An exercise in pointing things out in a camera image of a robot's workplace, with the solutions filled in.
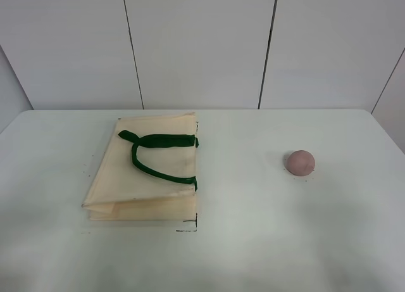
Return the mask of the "pink peach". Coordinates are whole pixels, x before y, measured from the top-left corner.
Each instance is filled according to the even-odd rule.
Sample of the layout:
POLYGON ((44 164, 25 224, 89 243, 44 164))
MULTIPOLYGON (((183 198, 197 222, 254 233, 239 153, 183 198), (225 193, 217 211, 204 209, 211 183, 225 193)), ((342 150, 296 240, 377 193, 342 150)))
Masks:
POLYGON ((305 150, 291 153, 285 161, 286 169, 295 176, 304 177, 311 174, 315 169, 314 156, 305 150))

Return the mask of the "white linen bag green handles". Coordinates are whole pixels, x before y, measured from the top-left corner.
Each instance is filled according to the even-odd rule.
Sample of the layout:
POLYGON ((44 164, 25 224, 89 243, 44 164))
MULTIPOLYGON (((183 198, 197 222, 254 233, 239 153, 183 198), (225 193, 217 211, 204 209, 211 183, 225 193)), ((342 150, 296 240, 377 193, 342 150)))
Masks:
POLYGON ((91 220, 197 215, 195 113, 119 118, 82 208, 91 220))

